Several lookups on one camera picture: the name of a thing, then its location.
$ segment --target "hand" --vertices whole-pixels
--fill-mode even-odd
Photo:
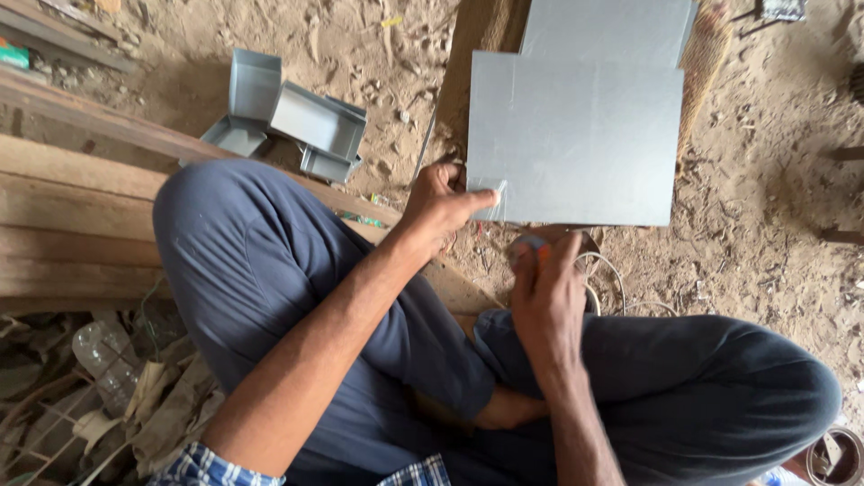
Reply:
[[[557,391],[561,380],[567,382],[573,373],[584,373],[580,350],[585,283],[581,266],[575,264],[581,235],[572,232],[558,240],[539,275],[533,250],[528,246],[517,249],[513,325],[547,396]]]
[[[498,201],[499,194],[492,189],[465,192],[464,165],[433,163],[417,175],[408,207],[391,235],[411,241],[425,265],[471,214]]]

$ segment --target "dark pants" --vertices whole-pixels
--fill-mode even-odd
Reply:
[[[248,161],[172,176],[154,225],[189,334],[227,392],[372,250],[305,189]],[[495,382],[541,397],[509,311],[484,313],[474,334],[476,345],[414,277],[289,482],[373,484],[440,452],[457,485],[554,483],[547,419],[461,438],[412,413],[406,384],[464,418]],[[816,440],[841,402],[836,378],[813,356],[727,317],[589,315],[582,357],[630,484],[743,484]]]

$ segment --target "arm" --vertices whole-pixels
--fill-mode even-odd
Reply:
[[[456,194],[453,164],[417,179],[402,220],[240,382],[201,442],[230,463],[281,476],[399,292],[494,191]]]
[[[559,484],[624,485],[581,362],[585,285],[575,260],[581,233],[552,249],[537,275],[533,252],[518,249],[513,323],[549,404]]]

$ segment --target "man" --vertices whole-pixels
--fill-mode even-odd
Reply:
[[[472,344],[416,274],[492,191],[421,172],[377,248],[270,167],[171,177],[159,252],[189,334],[230,394],[156,484],[743,484],[836,416],[833,374],[716,316],[586,314],[580,238],[541,272],[520,249],[510,310]],[[479,426],[427,425],[409,385]]]

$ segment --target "sandy ground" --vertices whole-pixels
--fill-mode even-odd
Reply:
[[[68,91],[197,137],[226,112],[233,47],[280,55],[287,79],[369,110],[360,148],[366,162],[344,190],[380,194],[403,208],[442,83],[457,2],[380,2],[127,0],[105,20],[140,37],[142,69],[73,70],[66,79],[79,83]],[[147,5],[147,24],[140,4]],[[732,11],[750,8],[735,0]],[[735,36],[696,123],[670,226],[596,228],[594,237],[633,302],[751,320],[820,357],[840,378],[845,419],[861,432],[864,290],[855,285],[864,280],[864,251],[827,245],[815,234],[832,225],[861,227],[864,164],[833,163],[821,154],[864,144],[864,107],[849,100],[846,86],[861,46],[864,5],[812,0],[807,13],[806,22]],[[403,21],[391,28],[389,62],[380,21],[394,16]],[[736,31],[755,25],[748,19]],[[63,80],[55,69],[53,83]],[[399,120],[401,110],[410,114],[408,124]],[[74,150],[92,140],[94,155],[175,170],[166,157],[42,117],[16,117],[8,108],[0,127]],[[273,160],[296,166],[296,151],[280,147]],[[516,234],[511,225],[472,223],[448,256],[506,299],[512,275],[505,250]],[[610,272],[597,272],[591,284],[604,310],[619,305]]]

